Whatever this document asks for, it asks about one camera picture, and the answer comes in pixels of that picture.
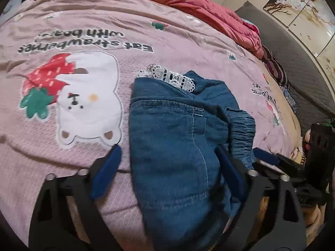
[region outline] strawberry print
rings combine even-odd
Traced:
[[[28,95],[32,88],[45,88],[47,95],[53,96],[50,104],[55,103],[59,91],[67,85],[67,83],[57,80],[56,76],[74,73],[74,63],[66,62],[66,57],[69,55],[69,53],[55,55],[46,64],[29,73],[22,86],[22,95]]]

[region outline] striped fabric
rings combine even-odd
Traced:
[[[265,47],[264,45],[262,45],[262,48],[264,52],[262,61],[266,65],[269,73],[276,80],[279,86],[283,86],[289,89],[289,80],[283,67],[279,64],[278,60],[275,58],[269,48]]]

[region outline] gray quilted fabric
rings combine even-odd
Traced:
[[[302,135],[312,123],[335,117],[335,103],[325,80],[290,32],[250,2],[246,2],[236,13],[258,26],[262,44],[273,52],[286,71],[289,92],[298,104],[296,116]]]

